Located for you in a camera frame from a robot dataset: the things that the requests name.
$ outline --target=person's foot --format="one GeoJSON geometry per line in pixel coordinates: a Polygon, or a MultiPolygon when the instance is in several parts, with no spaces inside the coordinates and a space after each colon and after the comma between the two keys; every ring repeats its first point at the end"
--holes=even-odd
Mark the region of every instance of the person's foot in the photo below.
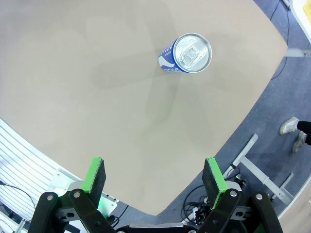
{"type": "Polygon", "coordinates": [[[279,131],[280,135],[284,135],[286,133],[294,132],[295,130],[297,130],[298,122],[299,120],[295,116],[285,121],[280,128],[280,131],[279,131]]]}
{"type": "Polygon", "coordinates": [[[306,134],[302,131],[299,132],[297,141],[293,145],[293,153],[297,153],[305,144],[306,141],[306,134]]]}

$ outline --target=blue and white can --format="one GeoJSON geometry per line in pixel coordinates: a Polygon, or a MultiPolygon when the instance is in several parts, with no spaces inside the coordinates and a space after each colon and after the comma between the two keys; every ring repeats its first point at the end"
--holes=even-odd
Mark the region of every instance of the blue and white can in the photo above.
{"type": "Polygon", "coordinates": [[[187,33],[167,46],[158,60],[166,72],[198,73],[209,65],[211,59],[209,42],[199,34],[187,33]]]}

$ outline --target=blue floor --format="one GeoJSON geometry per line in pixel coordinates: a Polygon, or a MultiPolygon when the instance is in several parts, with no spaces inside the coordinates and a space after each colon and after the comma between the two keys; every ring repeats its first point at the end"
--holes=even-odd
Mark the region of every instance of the blue floor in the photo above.
{"type": "MultiPolygon", "coordinates": [[[[278,1],[256,0],[256,4],[262,11],[271,17],[278,1]]],[[[292,13],[288,13],[290,23],[288,46],[289,48],[309,48],[309,41],[299,27],[292,13]]],[[[285,41],[288,34],[287,10],[282,3],[275,11],[272,22],[279,30],[285,41]]],[[[279,65],[275,75],[284,66],[285,59],[279,65]]],[[[311,147],[305,146],[297,154],[292,154],[292,146],[298,132],[285,136],[278,134],[281,124],[292,116],[300,120],[311,121],[309,111],[309,94],[311,90],[311,59],[310,58],[287,58],[286,66],[282,73],[271,80],[263,94],[247,115],[242,124],[217,153],[216,160],[224,172],[232,163],[250,137],[256,133],[259,139],[247,155],[257,167],[259,167],[277,185],[281,185],[287,176],[292,172],[294,177],[287,184],[286,189],[295,195],[305,180],[310,175],[311,147]]],[[[249,191],[270,192],[257,180],[248,170],[239,165],[241,173],[249,180],[249,191]]],[[[165,223],[179,222],[180,211],[185,196],[195,187],[203,184],[202,174],[199,174],[193,182],[158,216],[150,216],[132,207],[129,207],[120,219],[118,227],[129,223],[165,223]]],[[[206,195],[204,188],[197,189],[192,195],[192,201],[198,201],[199,197],[206,195]]],[[[285,205],[276,198],[273,203],[277,214],[285,205]]],[[[118,208],[113,212],[118,216],[126,207],[119,203],[118,208]]]]}

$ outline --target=sneaker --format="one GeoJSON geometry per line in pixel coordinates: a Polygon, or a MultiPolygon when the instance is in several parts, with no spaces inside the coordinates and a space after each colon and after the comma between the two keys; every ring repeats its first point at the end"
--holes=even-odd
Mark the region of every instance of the sneaker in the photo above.
{"type": "Polygon", "coordinates": [[[305,144],[306,134],[302,131],[299,132],[297,141],[293,145],[293,153],[297,153],[305,144]]]}
{"type": "Polygon", "coordinates": [[[297,124],[298,124],[299,120],[296,117],[292,117],[291,119],[285,121],[281,128],[280,128],[280,135],[289,133],[289,132],[294,132],[295,130],[297,130],[297,124]]]}

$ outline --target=person's leg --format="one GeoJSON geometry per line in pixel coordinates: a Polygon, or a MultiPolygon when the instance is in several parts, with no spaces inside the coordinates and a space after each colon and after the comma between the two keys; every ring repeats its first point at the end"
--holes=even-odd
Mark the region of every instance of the person's leg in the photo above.
{"type": "Polygon", "coordinates": [[[285,121],[279,130],[280,135],[297,130],[298,122],[299,120],[296,117],[292,117],[291,119],[285,121]]]}
{"type": "Polygon", "coordinates": [[[303,131],[300,131],[298,138],[293,145],[293,153],[297,153],[306,143],[311,145],[311,137],[310,135],[306,135],[303,131]]]}
{"type": "Polygon", "coordinates": [[[311,136],[311,122],[300,121],[297,123],[297,129],[311,136]]]}

